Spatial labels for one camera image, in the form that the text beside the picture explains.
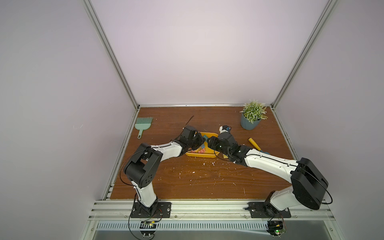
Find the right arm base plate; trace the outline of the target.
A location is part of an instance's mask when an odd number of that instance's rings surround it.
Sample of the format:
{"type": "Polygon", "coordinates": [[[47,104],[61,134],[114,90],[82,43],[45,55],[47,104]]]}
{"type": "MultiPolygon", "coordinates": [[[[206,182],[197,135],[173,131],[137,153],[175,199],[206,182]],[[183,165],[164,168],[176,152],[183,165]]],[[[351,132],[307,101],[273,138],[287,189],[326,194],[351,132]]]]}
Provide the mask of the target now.
{"type": "Polygon", "coordinates": [[[278,211],[270,204],[262,202],[248,202],[248,206],[245,208],[251,214],[251,218],[291,218],[291,212],[289,209],[278,211]]]}

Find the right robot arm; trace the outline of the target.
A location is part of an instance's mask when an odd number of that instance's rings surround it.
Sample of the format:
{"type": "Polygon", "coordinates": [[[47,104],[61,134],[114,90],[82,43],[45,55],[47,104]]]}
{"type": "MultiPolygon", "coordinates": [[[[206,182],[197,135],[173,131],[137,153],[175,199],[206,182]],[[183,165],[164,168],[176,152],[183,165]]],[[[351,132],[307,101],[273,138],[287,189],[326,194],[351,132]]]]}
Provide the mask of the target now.
{"type": "Polygon", "coordinates": [[[287,160],[265,154],[239,145],[227,131],[220,133],[218,137],[210,137],[207,142],[209,148],[227,156],[231,162],[263,170],[291,184],[281,191],[272,192],[265,202],[268,207],[283,211],[303,205],[308,209],[318,210],[323,204],[329,183],[311,160],[287,160]]]}

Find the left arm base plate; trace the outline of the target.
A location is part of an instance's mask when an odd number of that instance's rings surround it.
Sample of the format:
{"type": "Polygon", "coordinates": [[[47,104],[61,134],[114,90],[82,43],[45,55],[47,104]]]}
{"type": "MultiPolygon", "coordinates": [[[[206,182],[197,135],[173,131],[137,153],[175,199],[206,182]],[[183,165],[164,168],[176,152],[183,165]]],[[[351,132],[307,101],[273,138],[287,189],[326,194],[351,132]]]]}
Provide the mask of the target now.
{"type": "Polygon", "coordinates": [[[133,205],[131,218],[170,218],[171,202],[155,202],[151,207],[146,207],[137,202],[133,205]]]}

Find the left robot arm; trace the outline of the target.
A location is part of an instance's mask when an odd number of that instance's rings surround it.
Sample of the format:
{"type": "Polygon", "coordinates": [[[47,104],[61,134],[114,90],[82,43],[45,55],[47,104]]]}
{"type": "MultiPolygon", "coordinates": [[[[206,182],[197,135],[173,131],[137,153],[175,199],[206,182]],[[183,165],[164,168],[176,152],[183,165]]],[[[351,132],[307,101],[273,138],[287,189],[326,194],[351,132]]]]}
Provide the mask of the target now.
{"type": "Polygon", "coordinates": [[[178,158],[190,150],[197,150],[206,139],[194,127],[186,126],[182,133],[163,145],[141,144],[123,171],[136,190],[139,206],[149,215],[158,208],[158,197],[152,181],[162,161],[178,158]]]}

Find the yellow plastic storage box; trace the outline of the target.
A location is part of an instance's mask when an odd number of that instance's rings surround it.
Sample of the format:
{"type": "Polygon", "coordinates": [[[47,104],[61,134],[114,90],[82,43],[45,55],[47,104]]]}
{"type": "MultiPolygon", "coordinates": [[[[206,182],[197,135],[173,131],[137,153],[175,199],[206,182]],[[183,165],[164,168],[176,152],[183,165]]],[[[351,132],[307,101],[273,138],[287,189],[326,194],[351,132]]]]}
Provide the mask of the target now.
{"type": "Polygon", "coordinates": [[[211,137],[218,137],[216,133],[208,133],[201,132],[201,135],[206,140],[198,149],[191,150],[186,153],[188,157],[196,157],[196,158],[216,158],[220,153],[218,151],[214,151],[208,147],[207,140],[211,137]]]}

